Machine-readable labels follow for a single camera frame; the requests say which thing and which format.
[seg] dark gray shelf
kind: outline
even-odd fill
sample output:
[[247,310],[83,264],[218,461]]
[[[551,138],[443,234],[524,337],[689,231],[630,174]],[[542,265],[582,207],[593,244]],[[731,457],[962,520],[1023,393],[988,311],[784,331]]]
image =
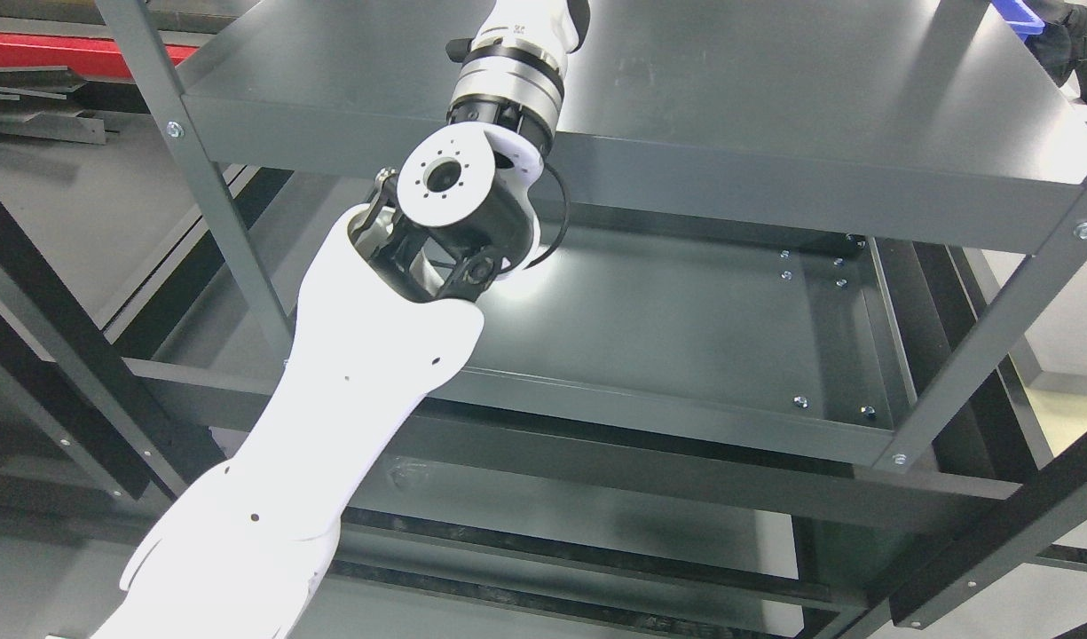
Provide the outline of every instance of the dark gray shelf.
[[[285,308],[330,222],[368,186],[296,174],[252,227]],[[836,267],[830,252],[799,250],[815,234],[773,230],[791,238],[784,259],[785,246],[713,239],[741,235],[732,223],[710,221],[708,230],[680,236],[637,230],[636,211],[629,222],[620,222],[625,211],[605,215],[621,226],[596,213],[576,211],[563,250],[482,297],[486,330],[476,351],[433,397],[858,464],[876,460],[907,412],[908,384],[871,252]],[[580,223],[591,218],[594,226]],[[791,279],[782,278],[785,271]],[[157,359],[275,381],[283,367],[257,348],[261,340],[225,271]],[[796,396],[809,408],[796,408]],[[860,415],[867,404],[876,419]]]
[[[987,8],[595,2],[553,161],[595,205],[1033,252],[1087,128]],[[182,65],[185,104],[214,161],[372,177],[441,124],[442,45],[489,9],[267,0]]]

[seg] blue bin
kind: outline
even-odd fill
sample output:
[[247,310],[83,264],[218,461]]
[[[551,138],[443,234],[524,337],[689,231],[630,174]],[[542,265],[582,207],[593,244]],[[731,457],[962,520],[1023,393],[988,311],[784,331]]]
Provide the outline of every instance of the blue bin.
[[1022,41],[1044,33],[1044,21],[1021,0],[992,0],[992,4]]

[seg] red panel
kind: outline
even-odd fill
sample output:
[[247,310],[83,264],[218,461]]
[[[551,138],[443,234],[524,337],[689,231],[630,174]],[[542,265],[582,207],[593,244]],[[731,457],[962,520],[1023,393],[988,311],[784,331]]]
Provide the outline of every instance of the red panel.
[[[195,47],[170,46],[166,49],[174,65],[196,52]],[[113,40],[0,33],[0,67],[43,65],[67,65],[78,75],[133,77]]]

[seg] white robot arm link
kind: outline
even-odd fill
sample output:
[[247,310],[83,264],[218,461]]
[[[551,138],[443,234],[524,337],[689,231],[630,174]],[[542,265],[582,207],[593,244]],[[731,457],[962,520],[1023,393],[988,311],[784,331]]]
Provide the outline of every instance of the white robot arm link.
[[[450,45],[462,66],[447,126],[334,224],[300,288],[271,403],[134,551],[128,594],[93,639],[290,634],[370,466],[468,361],[484,323],[475,300],[539,250],[527,189],[588,20],[585,0],[498,0],[473,39]],[[426,258],[429,240],[447,268]]]

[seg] black bag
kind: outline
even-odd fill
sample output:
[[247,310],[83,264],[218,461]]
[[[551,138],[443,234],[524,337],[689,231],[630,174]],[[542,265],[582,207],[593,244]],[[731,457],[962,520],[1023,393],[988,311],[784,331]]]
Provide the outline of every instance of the black bag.
[[1044,21],[1044,33],[1025,46],[1057,86],[1075,72],[1079,100],[1087,104],[1087,8],[1063,0],[1023,0]]

